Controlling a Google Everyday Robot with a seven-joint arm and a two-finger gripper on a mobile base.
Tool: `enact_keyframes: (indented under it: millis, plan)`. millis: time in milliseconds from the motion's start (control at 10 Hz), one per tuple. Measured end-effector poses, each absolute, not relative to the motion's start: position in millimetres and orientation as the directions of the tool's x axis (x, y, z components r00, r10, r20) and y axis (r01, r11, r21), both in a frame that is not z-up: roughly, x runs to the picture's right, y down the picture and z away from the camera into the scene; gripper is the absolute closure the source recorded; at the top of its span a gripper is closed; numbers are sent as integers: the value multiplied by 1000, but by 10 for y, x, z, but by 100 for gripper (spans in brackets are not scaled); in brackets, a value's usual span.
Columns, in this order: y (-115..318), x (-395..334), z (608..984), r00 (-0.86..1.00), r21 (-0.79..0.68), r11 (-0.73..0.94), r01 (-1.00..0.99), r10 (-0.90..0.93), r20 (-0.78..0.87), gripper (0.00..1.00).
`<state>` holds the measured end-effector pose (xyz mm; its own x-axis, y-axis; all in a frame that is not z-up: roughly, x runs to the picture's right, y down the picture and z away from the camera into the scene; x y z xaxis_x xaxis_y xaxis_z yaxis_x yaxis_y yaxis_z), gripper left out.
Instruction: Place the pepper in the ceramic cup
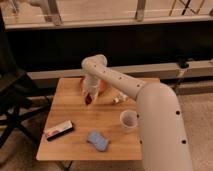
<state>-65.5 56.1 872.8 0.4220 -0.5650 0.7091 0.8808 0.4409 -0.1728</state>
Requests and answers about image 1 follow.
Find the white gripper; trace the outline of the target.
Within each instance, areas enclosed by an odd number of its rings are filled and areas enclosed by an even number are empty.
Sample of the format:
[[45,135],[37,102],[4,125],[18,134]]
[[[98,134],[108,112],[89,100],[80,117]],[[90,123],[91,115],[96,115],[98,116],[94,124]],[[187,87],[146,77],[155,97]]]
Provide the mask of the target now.
[[95,101],[99,93],[99,87],[100,87],[100,80],[96,76],[86,75],[84,78],[82,90],[84,99],[88,94],[90,94],[93,101]]

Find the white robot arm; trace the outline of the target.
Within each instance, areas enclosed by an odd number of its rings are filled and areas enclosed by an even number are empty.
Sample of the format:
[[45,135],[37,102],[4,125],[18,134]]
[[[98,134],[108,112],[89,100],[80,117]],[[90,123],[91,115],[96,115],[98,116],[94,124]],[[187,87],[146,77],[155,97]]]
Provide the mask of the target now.
[[97,97],[105,80],[136,101],[144,171],[193,171],[178,98],[161,82],[146,82],[107,67],[104,55],[85,58],[85,94]]

